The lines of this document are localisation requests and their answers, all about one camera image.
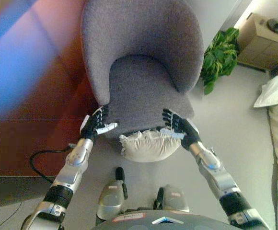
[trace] houseplant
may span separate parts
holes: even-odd
[[[230,75],[237,65],[238,35],[239,29],[232,27],[219,31],[205,51],[201,72],[205,95],[212,92],[218,77]]]

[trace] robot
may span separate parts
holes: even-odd
[[[117,127],[118,123],[105,124],[108,107],[102,106],[92,116],[86,116],[80,129],[76,147],[66,157],[66,162],[52,183],[43,201],[29,215],[22,230],[63,230],[63,219],[72,196],[88,167],[88,159],[97,136]],[[116,169],[116,180],[107,184],[99,198],[95,230],[232,230],[269,229],[260,214],[242,195],[232,176],[212,149],[204,147],[198,129],[189,119],[164,109],[162,118],[170,132],[167,135],[182,139],[182,146],[196,159],[200,173],[205,177],[214,196],[228,216],[229,224],[189,213],[185,196],[178,188],[161,187],[153,207],[128,209],[123,212],[127,199],[125,175]]]

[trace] pillow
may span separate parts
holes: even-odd
[[[136,162],[161,161],[171,156],[181,145],[181,140],[157,130],[138,131],[128,137],[120,135],[122,156]]]
[[[278,76],[262,86],[263,90],[254,104],[254,108],[278,104]]]

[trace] lamp base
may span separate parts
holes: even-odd
[[[277,25],[277,23],[278,23],[277,20],[270,19],[270,20],[267,21],[267,26],[268,26],[269,30],[278,34],[278,25]]]

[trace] gray floor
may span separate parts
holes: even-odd
[[[201,82],[189,94],[195,110],[194,122],[206,146],[213,146],[250,204],[270,229],[275,229],[271,196],[273,149],[265,108],[253,109],[260,86],[268,76],[260,71],[237,66],[229,77],[216,83],[213,93],[203,96]],[[158,188],[166,184],[180,187],[186,194],[191,212],[227,222],[217,200],[199,174],[191,154],[179,148],[164,161],[135,163],[123,159],[119,144],[99,138],[89,159],[88,170],[73,197],[64,221],[66,229],[94,226],[96,204],[103,186],[122,166],[128,187],[127,208],[149,207]],[[0,229],[19,229],[23,219],[40,199],[25,201],[15,216]],[[0,223],[19,204],[0,208]]]

